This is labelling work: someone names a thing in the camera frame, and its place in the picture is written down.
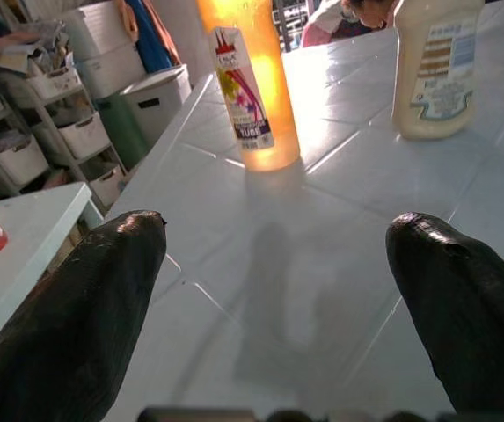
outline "white tiled table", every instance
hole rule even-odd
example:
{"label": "white tiled table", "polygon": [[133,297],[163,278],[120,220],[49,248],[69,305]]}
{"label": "white tiled table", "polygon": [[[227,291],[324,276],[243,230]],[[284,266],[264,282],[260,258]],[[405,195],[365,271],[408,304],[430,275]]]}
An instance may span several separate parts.
{"label": "white tiled table", "polygon": [[77,219],[101,222],[85,183],[0,201],[9,242],[0,251],[0,330],[29,294]]}
{"label": "white tiled table", "polygon": [[162,212],[170,257],[107,422],[147,405],[452,410],[384,235],[420,211],[504,258],[504,1],[481,17],[476,118],[450,139],[391,126],[395,55],[393,31],[288,55],[303,162],[271,174],[244,171],[215,79],[199,84],[111,212]]}

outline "spray bottle label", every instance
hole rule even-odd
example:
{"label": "spray bottle label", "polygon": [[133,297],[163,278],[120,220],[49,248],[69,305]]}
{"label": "spray bottle label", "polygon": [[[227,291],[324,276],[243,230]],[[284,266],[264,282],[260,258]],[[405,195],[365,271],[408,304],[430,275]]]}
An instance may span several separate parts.
{"label": "spray bottle label", "polygon": [[476,18],[429,29],[411,103],[422,109],[420,119],[451,120],[468,108],[476,30]]}
{"label": "spray bottle label", "polygon": [[275,145],[244,37],[237,28],[215,28],[209,36],[216,74],[242,149]]}

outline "white squeeze bottle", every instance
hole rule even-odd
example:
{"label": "white squeeze bottle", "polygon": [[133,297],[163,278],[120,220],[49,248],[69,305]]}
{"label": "white squeeze bottle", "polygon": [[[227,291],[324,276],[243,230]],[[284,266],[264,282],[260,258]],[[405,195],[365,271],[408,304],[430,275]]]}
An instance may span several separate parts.
{"label": "white squeeze bottle", "polygon": [[392,121],[405,138],[444,138],[473,111],[474,51],[484,0],[402,0]]}

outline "white wall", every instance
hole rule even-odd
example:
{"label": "white wall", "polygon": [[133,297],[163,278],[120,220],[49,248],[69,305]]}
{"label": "white wall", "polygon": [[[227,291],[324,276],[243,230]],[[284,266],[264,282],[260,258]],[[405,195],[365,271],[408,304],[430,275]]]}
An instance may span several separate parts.
{"label": "white wall", "polygon": [[195,0],[152,0],[173,37],[181,61],[189,68],[191,84],[212,72],[208,41],[202,28]]}

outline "green trash can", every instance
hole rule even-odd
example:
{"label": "green trash can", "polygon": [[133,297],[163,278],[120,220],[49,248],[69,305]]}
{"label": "green trash can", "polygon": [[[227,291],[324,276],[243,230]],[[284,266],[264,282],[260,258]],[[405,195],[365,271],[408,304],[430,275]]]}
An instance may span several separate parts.
{"label": "green trash can", "polygon": [[128,104],[118,92],[94,103],[117,153],[131,170],[148,155],[150,147]]}

